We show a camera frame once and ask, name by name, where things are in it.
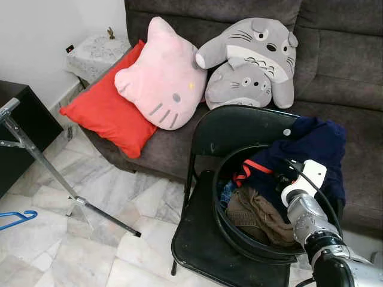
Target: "black cable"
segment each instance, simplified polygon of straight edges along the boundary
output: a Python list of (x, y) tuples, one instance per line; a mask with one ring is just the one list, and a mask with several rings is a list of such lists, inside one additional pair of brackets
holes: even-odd
[(338, 216), (335, 214), (335, 211), (334, 211), (334, 208), (331, 206), (331, 204), (329, 203), (327, 197), (322, 193), (322, 191), (305, 175), (303, 174), (303, 172), (301, 172), (295, 165), (294, 163), (285, 158), (285, 161), (299, 174), (301, 175), (304, 179), (306, 179), (308, 181), (309, 184), (312, 185), (312, 187), (315, 188), (315, 190), (317, 191), (317, 193), (322, 197), (323, 201), (325, 202), (325, 204), (327, 205), (327, 207), (329, 208), (329, 211), (331, 213), (331, 217), (333, 219), (333, 222), (335, 224), (335, 227), (336, 229), (338, 230), (338, 233), (340, 235), (340, 237), (343, 239), (343, 232), (342, 232), (342, 229), (341, 229), (341, 225), (339, 224), (339, 220), (338, 220)]
[(309, 278), (309, 279), (306, 279), (302, 282), (300, 282), (299, 284), (297, 284), (295, 287), (303, 287), (303, 286), (306, 286), (312, 282), (315, 282), (315, 279), (314, 278)]

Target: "metal tripod stand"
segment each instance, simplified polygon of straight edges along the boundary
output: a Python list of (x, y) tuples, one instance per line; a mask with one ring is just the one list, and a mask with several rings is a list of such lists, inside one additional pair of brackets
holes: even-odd
[(9, 102), (7, 102), (3, 107), (0, 108), (0, 124), (3, 124), (10, 131), (10, 133), (18, 140), (18, 142), (0, 140), (0, 146), (26, 149), (31, 154), (31, 156), (33, 156), (36, 160), (38, 160), (43, 166), (45, 166), (51, 172), (51, 174), (57, 179), (57, 181), (60, 182), (60, 184), (66, 189), (67, 192), (69, 192), (69, 194), (75, 200), (75, 203), (77, 205), (88, 207), (89, 209), (95, 211), (96, 213), (100, 214), (106, 219), (112, 221), (113, 223), (133, 233), (135, 236), (140, 237), (141, 236), (140, 232), (134, 230), (132, 227), (127, 226), (126, 224), (122, 223), (121, 221), (112, 217), (106, 212), (100, 210), (96, 206), (89, 203), (85, 198), (78, 196), (78, 194), (74, 191), (74, 189), (63, 178), (63, 176), (52, 166), (52, 164), (46, 159), (44, 154), (42, 154), (42, 152), (29, 139), (26, 133), (12, 119), (11, 112), (19, 104), (20, 104), (20, 101), (18, 99), (12, 98)]

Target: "totoro pillow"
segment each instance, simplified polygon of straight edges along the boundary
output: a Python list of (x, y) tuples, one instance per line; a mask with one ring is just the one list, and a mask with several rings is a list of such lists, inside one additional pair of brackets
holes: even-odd
[(221, 35), (205, 43), (198, 50), (196, 61), (204, 69), (233, 57), (253, 62), (269, 77), (275, 105), (285, 109), (294, 102), (297, 46), (297, 38), (280, 21), (250, 18), (231, 25)]
[(271, 83), (257, 65), (241, 58), (231, 58), (211, 75), (205, 99), (209, 109), (223, 105), (261, 108), (271, 101)]
[(196, 52), (193, 44), (155, 17), (140, 57), (116, 73), (114, 85), (152, 124), (178, 129), (193, 116), (205, 88), (206, 71), (196, 64)]

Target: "pink pillow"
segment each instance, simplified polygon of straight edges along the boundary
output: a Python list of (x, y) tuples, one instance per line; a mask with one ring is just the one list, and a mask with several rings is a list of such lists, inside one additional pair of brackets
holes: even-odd
[(115, 87), (148, 121), (161, 129), (178, 129), (193, 116), (205, 89), (206, 70), (196, 64), (196, 52), (193, 44), (155, 17), (140, 57), (117, 72)]

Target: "gray sofa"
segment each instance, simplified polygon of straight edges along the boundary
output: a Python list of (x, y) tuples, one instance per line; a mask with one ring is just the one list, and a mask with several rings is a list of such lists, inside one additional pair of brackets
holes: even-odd
[[(139, 39), (146, 40), (154, 16), (163, 17), (198, 47), (247, 17), (278, 19), (292, 30), (299, 41), (294, 76), (296, 101), (285, 111), (331, 119), (346, 128), (342, 169), (347, 203), (342, 226), (382, 236), (382, 0), (125, 0), (125, 5), (132, 45)], [(127, 158), (97, 134), (85, 132), (118, 168), (182, 182), (194, 128), (207, 111), (206, 105), (200, 104), (192, 120), (181, 129), (158, 130), (136, 160)], [(203, 158), (199, 167), (211, 167), (216, 162)]]

